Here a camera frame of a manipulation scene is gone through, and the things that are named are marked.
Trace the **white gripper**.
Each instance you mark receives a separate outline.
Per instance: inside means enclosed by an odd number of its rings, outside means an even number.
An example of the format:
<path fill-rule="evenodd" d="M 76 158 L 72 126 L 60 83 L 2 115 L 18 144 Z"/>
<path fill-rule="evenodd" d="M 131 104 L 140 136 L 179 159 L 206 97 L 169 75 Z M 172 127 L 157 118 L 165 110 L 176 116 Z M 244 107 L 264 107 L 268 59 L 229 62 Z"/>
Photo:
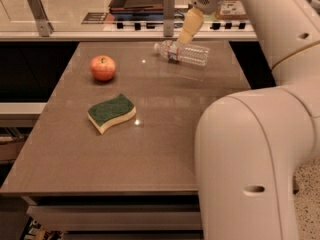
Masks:
<path fill-rule="evenodd" d="M 210 15 L 214 13 L 223 1 L 224 0 L 191 0 L 195 8 L 190 9 L 186 13 L 177 42 L 182 45 L 190 43 L 203 25 L 204 14 Z"/>

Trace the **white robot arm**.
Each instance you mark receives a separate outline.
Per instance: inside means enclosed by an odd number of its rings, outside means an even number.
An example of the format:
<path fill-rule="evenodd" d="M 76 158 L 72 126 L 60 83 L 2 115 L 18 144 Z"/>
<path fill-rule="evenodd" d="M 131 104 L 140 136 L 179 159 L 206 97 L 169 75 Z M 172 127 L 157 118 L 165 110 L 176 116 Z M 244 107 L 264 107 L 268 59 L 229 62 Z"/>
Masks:
<path fill-rule="evenodd" d="M 222 0 L 191 0 L 188 43 Z M 299 240 L 298 165 L 319 152 L 320 16 L 307 0 L 241 0 L 276 84 L 202 114 L 195 174 L 205 240 Z"/>

